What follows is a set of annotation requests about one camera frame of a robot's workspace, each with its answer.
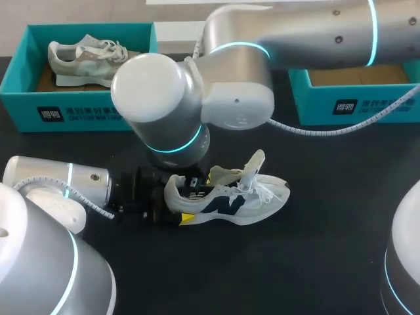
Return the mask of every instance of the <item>sneaker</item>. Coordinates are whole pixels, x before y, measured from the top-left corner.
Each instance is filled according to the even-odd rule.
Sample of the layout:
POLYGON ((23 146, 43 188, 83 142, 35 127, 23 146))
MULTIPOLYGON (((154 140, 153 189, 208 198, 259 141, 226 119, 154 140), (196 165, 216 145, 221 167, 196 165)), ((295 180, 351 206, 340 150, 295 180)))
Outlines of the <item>sneaker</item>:
POLYGON ((181 225, 213 219, 238 225, 264 220, 279 211, 290 196, 286 181, 259 174, 264 160, 264 152, 258 150, 244 170, 212 167, 207 184, 189 198, 180 195, 185 177, 172 175, 165 187, 166 205, 172 212, 192 215, 181 225))
POLYGON ((48 61, 56 74, 59 87, 99 84, 111 87, 112 79, 121 65, 140 54, 128 51, 119 42, 100 41, 86 35, 74 45, 53 41, 48 46, 48 61))

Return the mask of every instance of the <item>shoe lace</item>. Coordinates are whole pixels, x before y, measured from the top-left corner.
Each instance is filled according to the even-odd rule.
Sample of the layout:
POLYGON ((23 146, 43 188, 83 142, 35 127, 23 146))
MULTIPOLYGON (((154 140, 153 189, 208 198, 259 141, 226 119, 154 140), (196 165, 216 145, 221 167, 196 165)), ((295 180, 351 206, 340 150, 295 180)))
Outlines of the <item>shoe lace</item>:
POLYGON ((251 185, 249 186, 245 186, 241 183, 238 183, 238 187, 235 188, 238 190, 238 192, 236 193, 238 195, 257 194, 260 198, 261 204, 270 203, 271 199, 273 198, 279 199, 281 201, 281 199, 278 196, 276 196, 275 193, 273 193, 266 186, 258 182, 256 178, 254 178, 251 181, 251 185))
POLYGON ((105 54, 108 51, 112 51, 112 55, 108 56, 99 56, 98 59, 107 59, 107 58, 113 58, 114 62, 125 62, 129 58, 129 53, 127 51, 127 48, 124 46, 121 46, 119 44, 119 41, 117 43, 109 40, 103 40, 99 41, 100 45, 105 44, 106 46, 103 48, 102 53, 105 54))

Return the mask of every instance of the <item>teal shoe box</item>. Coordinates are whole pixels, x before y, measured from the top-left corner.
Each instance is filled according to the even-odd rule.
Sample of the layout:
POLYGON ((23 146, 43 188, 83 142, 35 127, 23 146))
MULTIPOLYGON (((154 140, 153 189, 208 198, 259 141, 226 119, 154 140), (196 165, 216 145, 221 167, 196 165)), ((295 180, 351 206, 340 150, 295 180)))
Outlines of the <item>teal shoe box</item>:
POLYGON ((0 86, 0 98, 20 132, 131 130, 109 91, 35 91, 49 43, 73 45, 86 34, 119 41, 130 51, 158 51, 153 23, 29 25, 0 86))
MULTIPOLYGON (((344 125, 364 121, 391 105, 420 82, 420 61, 406 62, 402 65, 378 66, 380 68, 378 82, 375 82, 371 69, 358 68, 367 73, 360 84, 354 80, 361 77, 336 77, 331 85, 313 84, 314 78, 308 70, 289 71, 293 96, 301 125, 344 125), (395 73, 388 72, 385 67, 400 67, 399 77, 404 76, 399 84, 393 79, 395 73), (352 81, 352 85, 337 85, 340 81, 352 81)), ((341 76, 353 76, 351 70, 334 70, 341 76)), ((379 120, 379 123, 417 123, 420 122, 420 94, 407 100, 403 105, 379 120)))

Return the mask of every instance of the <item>white spiral cable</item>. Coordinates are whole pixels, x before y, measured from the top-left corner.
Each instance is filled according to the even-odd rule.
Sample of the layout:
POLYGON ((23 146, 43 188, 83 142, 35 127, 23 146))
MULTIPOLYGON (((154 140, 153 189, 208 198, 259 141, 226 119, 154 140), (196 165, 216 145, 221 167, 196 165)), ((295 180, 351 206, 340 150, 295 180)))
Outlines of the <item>white spiral cable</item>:
POLYGON ((283 123, 279 123, 278 121, 275 121, 273 119, 269 119, 267 121, 267 123, 269 123, 270 125, 273 125, 275 127, 278 127, 280 129, 289 131, 290 133, 296 133, 298 135, 304 135, 304 136, 328 137, 328 136, 343 135, 345 133, 351 133, 353 131, 364 128, 364 127, 366 127, 368 125, 371 125, 372 123, 375 123, 376 121, 384 118, 386 115, 391 113, 397 107, 401 106, 406 100, 413 97, 418 92, 420 92, 420 84, 416 85, 414 88, 412 88, 410 91, 408 91, 405 95, 401 96, 398 100, 393 102, 390 106, 388 106, 384 110, 381 110, 378 114, 370 117, 369 119, 367 119, 365 121, 362 121, 361 123, 357 123, 357 124, 355 124, 351 127, 347 127, 347 128, 331 130, 331 131, 311 131, 311 130, 304 130, 304 129, 290 127, 288 125, 284 125, 283 123))
POLYGON ((18 182, 16 185, 14 185, 13 189, 15 190, 19 190, 21 189, 23 186, 31 183, 31 182, 49 182, 59 188, 63 187, 64 189, 68 190, 70 194, 73 194, 78 200, 80 200, 82 203, 84 203, 85 205, 87 205, 89 208, 95 210, 97 213, 100 213, 101 215, 103 215, 104 217, 107 217, 109 219, 113 219, 115 217, 115 215, 113 215, 112 213, 103 210, 102 208, 98 207, 97 205, 95 205, 93 202, 91 202, 89 199, 87 199, 84 195, 80 194, 76 189, 74 189, 73 187, 67 185, 65 182, 63 182, 62 180, 56 179, 56 178, 52 178, 49 176, 32 176, 32 177, 28 177, 24 180, 21 180, 20 182, 18 182))

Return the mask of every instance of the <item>robotic arm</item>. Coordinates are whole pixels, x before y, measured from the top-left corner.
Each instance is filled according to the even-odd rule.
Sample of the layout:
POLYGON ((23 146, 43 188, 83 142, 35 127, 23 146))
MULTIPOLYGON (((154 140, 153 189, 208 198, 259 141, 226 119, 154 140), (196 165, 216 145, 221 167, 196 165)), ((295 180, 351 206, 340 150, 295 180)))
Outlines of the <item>robotic arm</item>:
POLYGON ((196 45, 194 57, 200 49, 203 56, 178 63, 161 54, 133 58, 115 75, 112 100, 161 162, 187 167, 209 147, 206 124, 244 130, 270 120, 275 68, 335 69, 420 57, 417 1, 377 2, 221 7, 196 45))

